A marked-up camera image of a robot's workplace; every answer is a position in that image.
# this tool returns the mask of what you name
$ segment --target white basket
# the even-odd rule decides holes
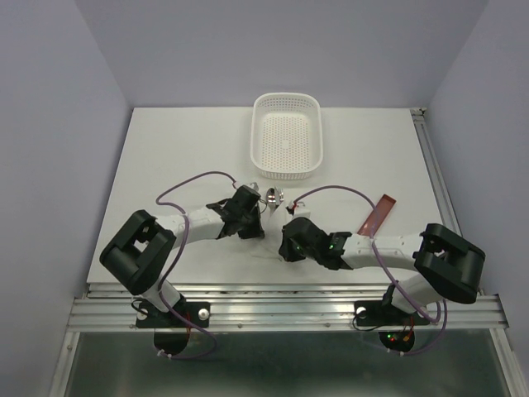
[[[255,100],[250,157],[272,179],[303,179],[323,160],[320,104],[304,93],[266,93]]]

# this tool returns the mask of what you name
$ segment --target cable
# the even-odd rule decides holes
[[[369,237],[371,239],[371,247],[373,248],[373,253],[374,253],[374,256],[377,259],[377,262],[380,264],[380,267],[382,267],[382,269],[384,270],[384,273],[386,274],[386,276],[391,280],[391,283],[393,285],[395,285],[396,289],[398,289],[398,292],[400,292],[402,294],[402,296],[412,305],[412,307],[419,314],[421,314],[430,323],[439,323],[439,320],[441,320],[441,305],[439,304],[439,302],[436,302],[436,305],[437,305],[437,316],[435,318],[433,318],[428,313],[426,313],[424,310],[422,310],[421,306],[415,301],[415,299],[412,298],[404,290],[404,288],[401,285],[398,284],[398,281],[395,280],[395,278],[393,277],[393,275],[389,271],[388,267],[384,264],[384,260],[382,259],[382,256],[380,255],[379,250],[378,250],[378,248],[377,248],[377,246],[376,246],[376,244],[374,242],[374,229],[376,228],[376,225],[379,223],[379,212],[378,212],[376,206],[374,205],[373,201],[371,201],[371,199],[369,197],[367,197],[365,194],[361,193],[360,191],[358,191],[356,189],[348,188],[346,186],[341,186],[341,185],[338,185],[338,184],[329,184],[327,186],[322,186],[320,188],[316,188],[316,189],[313,189],[313,190],[310,190],[310,191],[306,192],[305,194],[302,194],[301,196],[299,196],[298,198],[296,198],[293,201],[294,207],[298,204],[299,200],[304,199],[309,194],[314,194],[316,192],[319,192],[319,191],[325,190],[325,189],[347,190],[347,191],[349,191],[351,193],[359,195],[361,198],[363,198],[365,201],[367,201],[369,203],[369,205],[371,206],[371,208],[374,211],[375,219],[376,219],[374,224],[373,224],[373,226],[371,227],[371,231],[369,233]]]
[[[443,310],[444,310],[443,325],[441,326],[441,330],[437,333],[433,341],[428,343],[426,346],[421,347],[420,349],[417,349],[417,350],[413,350],[411,352],[407,352],[403,354],[401,354],[400,352],[396,352],[395,350],[392,350],[391,352],[395,354],[399,354],[400,356],[416,356],[417,354],[421,354],[421,353],[427,352],[430,349],[432,349],[445,335],[446,324],[448,323],[448,307],[446,305],[446,299],[443,299]]]
[[[378,325],[377,327],[372,327],[372,328],[368,328],[368,329],[361,329],[361,328],[358,328],[358,326],[355,323],[355,320],[356,320],[356,315],[353,316],[353,321],[351,321],[350,324],[353,326],[353,328],[356,331],[369,332],[369,331],[374,331],[375,329],[379,329],[380,327],[382,327],[382,325]]]
[[[184,186],[185,184],[188,184],[189,182],[192,182],[198,178],[202,178],[203,176],[206,176],[206,175],[224,175],[226,176],[227,178],[231,179],[231,182],[232,182],[232,186],[235,188],[235,179],[227,174],[226,172],[222,172],[222,171],[208,171],[208,172],[203,172],[199,175],[196,175],[192,178],[189,178],[189,179],[186,179],[184,182],[180,182],[179,184],[176,184],[175,186],[165,190],[162,194],[160,194],[157,198],[156,198],[156,204],[160,205],[160,206],[169,206],[169,207],[172,207],[172,208],[175,208],[177,209],[178,211],[180,211],[182,213],[182,216],[183,216],[183,223],[184,223],[184,229],[183,229],[183,235],[182,235],[182,242],[180,243],[180,247],[179,247],[179,250],[176,254],[176,257],[173,259],[173,262],[171,262],[171,265],[169,266],[169,268],[167,269],[167,271],[164,273],[164,275],[162,275],[162,277],[160,278],[160,282],[158,283],[158,294],[160,296],[160,299],[162,301],[162,303],[165,305],[165,307],[169,310],[169,312],[171,314],[173,314],[178,320],[180,320],[182,323],[186,324],[188,327],[190,328],[195,328],[196,330],[198,330],[199,332],[203,333],[204,335],[208,336],[211,338],[212,342],[213,342],[213,346],[211,349],[205,351],[205,352],[202,352],[202,353],[198,353],[194,356],[184,356],[184,357],[181,357],[181,356],[172,356],[170,354],[167,354],[165,352],[162,352],[162,351],[159,351],[158,353],[161,355],[161,356],[165,356],[165,357],[168,357],[169,359],[171,360],[192,360],[192,359],[195,359],[195,358],[199,358],[199,357],[204,357],[208,354],[210,354],[211,352],[213,352],[215,349],[217,349],[217,339],[215,338],[215,336],[209,332],[208,330],[194,324],[194,323],[191,323],[191,321],[187,320],[184,316],[180,315],[180,313],[178,313],[176,310],[174,310],[171,305],[169,304],[169,302],[167,302],[167,300],[165,299],[164,295],[162,294],[162,285],[164,283],[164,281],[167,279],[167,277],[169,276],[169,274],[171,273],[171,271],[173,271],[174,267],[176,266],[176,264],[178,263],[180,257],[182,256],[183,254],[183,249],[185,248],[185,245],[188,241],[188,237],[189,237],[189,218],[185,212],[185,210],[180,207],[178,204],[176,203],[172,203],[170,201],[161,201],[162,198],[164,196],[166,196],[167,194],[175,191],[177,188],[181,187],[181,186]]]
[[[147,311],[144,310],[144,309],[137,308],[137,307],[134,305],[136,302],[143,302],[143,299],[138,299],[138,298],[133,299],[133,300],[131,301],[131,306],[132,306],[132,308],[133,308],[136,312],[141,313],[141,314],[143,314],[144,316],[148,316],[148,315],[149,315],[149,312],[147,312]]]
[[[379,223],[379,212],[378,212],[376,206],[374,205],[373,201],[371,201],[371,199],[369,197],[367,197],[365,194],[363,194],[362,192],[360,192],[360,191],[358,191],[356,189],[348,188],[346,186],[341,186],[341,185],[338,185],[338,184],[329,184],[327,186],[322,186],[322,187],[310,190],[310,191],[306,192],[305,194],[302,194],[298,198],[294,199],[292,210],[294,210],[296,208],[296,206],[298,205],[298,201],[299,200],[304,199],[305,197],[307,197],[310,194],[314,194],[316,192],[319,192],[319,191],[325,190],[325,189],[347,190],[347,191],[349,191],[351,193],[359,195],[361,198],[363,198],[365,201],[367,201],[369,203],[369,205],[373,209],[374,215],[375,215],[375,222],[374,222],[374,224],[371,227],[371,230],[369,232],[369,238],[371,239],[371,247],[373,249],[373,253],[374,253],[375,258],[377,259],[377,262],[379,263],[380,267],[382,267],[382,269],[384,270],[384,273],[386,274],[386,276],[391,280],[391,284],[393,284],[395,286],[395,288],[398,290],[398,292],[401,293],[401,295],[410,303],[410,305],[412,305],[412,307],[419,314],[421,314],[430,323],[435,323],[435,324],[439,323],[439,320],[441,319],[441,304],[439,302],[436,302],[437,315],[436,315],[435,318],[431,317],[428,313],[426,313],[424,310],[422,310],[421,306],[417,303],[417,301],[414,298],[412,298],[404,290],[404,288],[398,283],[397,280],[395,280],[395,278],[393,277],[393,275],[389,271],[389,268],[385,265],[384,260],[382,259],[382,256],[380,255],[380,252],[379,252],[379,250],[378,250],[378,248],[377,248],[377,246],[376,246],[376,244],[374,242],[374,230],[376,228],[376,225]],[[408,353],[396,352],[396,353],[398,353],[401,356],[415,356],[417,354],[420,354],[420,353],[423,353],[423,352],[427,352],[437,342],[439,342],[441,340],[441,338],[442,338],[442,336],[443,336],[443,334],[444,334],[444,332],[446,330],[446,323],[448,321],[448,308],[447,308],[445,299],[443,299],[443,305],[444,305],[444,314],[445,314],[445,316],[443,318],[443,324],[442,324],[441,330],[437,334],[436,338],[431,343],[429,343],[427,346],[422,347],[421,349],[416,350],[414,352],[408,352]],[[355,318],[353,318],[352,324],[353,324],[353,327],[355,327]]]
[[[268,201],[264,201],[264,200],[262,200],[262,201],[259,200],[259,201],[260,201],[261,203],[264,204],[264,209],[263,209],[263,211],[260,211],[260,212],[259,212],[259,213],[263,213],[263,212],[266,211],[266,209],[268,208]]]

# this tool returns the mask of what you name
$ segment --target white tabletop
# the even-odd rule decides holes
[[[261,193],[284,188],[287,201],[324,184],[343,184],[375,202],[383,194],[397,200],[379,236],[421,232],[441,222],[409,109],[323,108],[324,155],[308,179],[278,181],[259,177],[250,161],[251,108],[136,108],[126,136],[103,219],[89,283],[116,283],[99,263],[102,249],[137,209],[169,215],[155,205],[168,187],[207,170],[223,170],[243,182],[256,181]],[[169,196],[191,211],[231,197],[228,179],[199,179]],[[369,205],[344,191],[306,198],[311,219],[326,232],[355,232],[370,213]],[[342,284],[388,282],[380,269],[327,270],[305,260],[287,263],[263,255],[256,240],[237,236],[196,242],[185,252],[169,281],[177,284]],[[401,280],[411,275],[394,271]]]

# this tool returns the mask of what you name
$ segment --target black bracket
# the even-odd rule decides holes
[[[210,313],[211,304],[209,302],[182,302],[182,300],[173,306],[173,309],[184,318],[188,316],[191,323],[202,328],[209,327],[209,318],[201,319],[198,312],[206,309]],[[142,301],[139,308],[141,311],[147,311],[148,315],[143,320],[136,317],[137,328],[186,328],[186,325],[173,314],[160,312],[147,300]]]
[[[414,314],[406,314],[394,308],[394,312],[383,307],[381,300],[361,300],[355,302],[355,308],[364,308],[364,311],[355,317],[356,325],[359,327],[383,327],[383,326],[404,326],[409,324],[410,317],[413,317],[415,325],[428,325],[430,322]]]

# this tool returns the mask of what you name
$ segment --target gray wall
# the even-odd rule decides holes
[[[487,252],[484,287],[499,293],[529,376],[529,2],[492,0],[427,111],[465,236]]]
[[[129,114],[73,1],[2,1],[0,395],[47,395]]]
[[[76,0],[135,106],[424,106],[485,0]]]

